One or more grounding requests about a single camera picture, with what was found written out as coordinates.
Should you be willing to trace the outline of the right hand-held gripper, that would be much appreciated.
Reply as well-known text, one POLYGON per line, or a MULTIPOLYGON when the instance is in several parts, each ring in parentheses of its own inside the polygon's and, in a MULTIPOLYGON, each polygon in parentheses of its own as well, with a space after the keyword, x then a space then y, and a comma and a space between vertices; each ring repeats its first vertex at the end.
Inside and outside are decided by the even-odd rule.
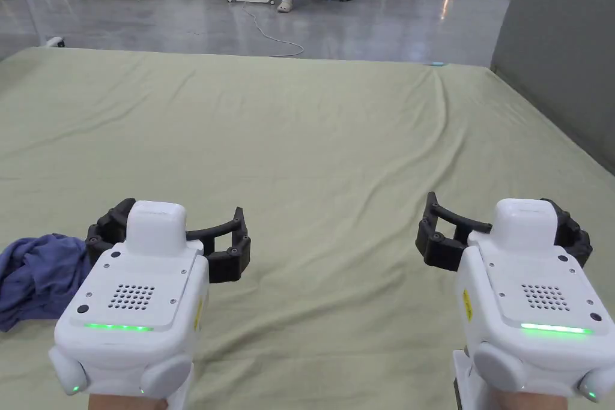
POLYGON ((590 236, 568 211, 546 198, 508 198, 492 225, 444 208, 431 191, 416 249, 425 264, 458 270, 459 409, 497 409, 493 390, 594 403, 608 396, 614 322, 582 268, 590 236), (437 231, 439 219, 454 225, 453 238, 437 231))

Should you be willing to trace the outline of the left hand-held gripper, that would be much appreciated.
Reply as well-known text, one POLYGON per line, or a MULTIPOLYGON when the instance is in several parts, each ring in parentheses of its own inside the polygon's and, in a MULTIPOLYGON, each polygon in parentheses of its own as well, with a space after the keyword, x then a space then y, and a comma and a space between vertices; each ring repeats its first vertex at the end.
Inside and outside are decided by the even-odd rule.
POLYGON ((127 198, 88 228, 85 246, 94 266, 58 319, 49 351, 63 390, 186 409, 209 281, 237 282, 250 263, 244 209, 186 232, 183 206, 127 198), (215 239, 227 234, 231 245, 215 251, 215 239))

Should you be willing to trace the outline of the person's left hand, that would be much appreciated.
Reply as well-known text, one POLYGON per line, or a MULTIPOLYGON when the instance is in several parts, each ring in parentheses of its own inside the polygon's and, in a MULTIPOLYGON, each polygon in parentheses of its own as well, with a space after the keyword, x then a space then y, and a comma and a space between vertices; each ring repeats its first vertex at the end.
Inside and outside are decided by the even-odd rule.
POLYGON ((152 399, 138 396, 114 396, 90 394, 89 410, 159 410, 168 409, 165 399, 152 399))

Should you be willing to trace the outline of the person's right hand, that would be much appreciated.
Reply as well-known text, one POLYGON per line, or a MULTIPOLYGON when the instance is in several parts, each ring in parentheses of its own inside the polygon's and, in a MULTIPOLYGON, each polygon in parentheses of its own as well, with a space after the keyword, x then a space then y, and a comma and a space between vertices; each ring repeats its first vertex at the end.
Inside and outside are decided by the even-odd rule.
POLYGON ((500 409, 569 409, 568 400, 562 396, 533 393, 510 393, 499 390, 493 391, 493 395, 500 409))

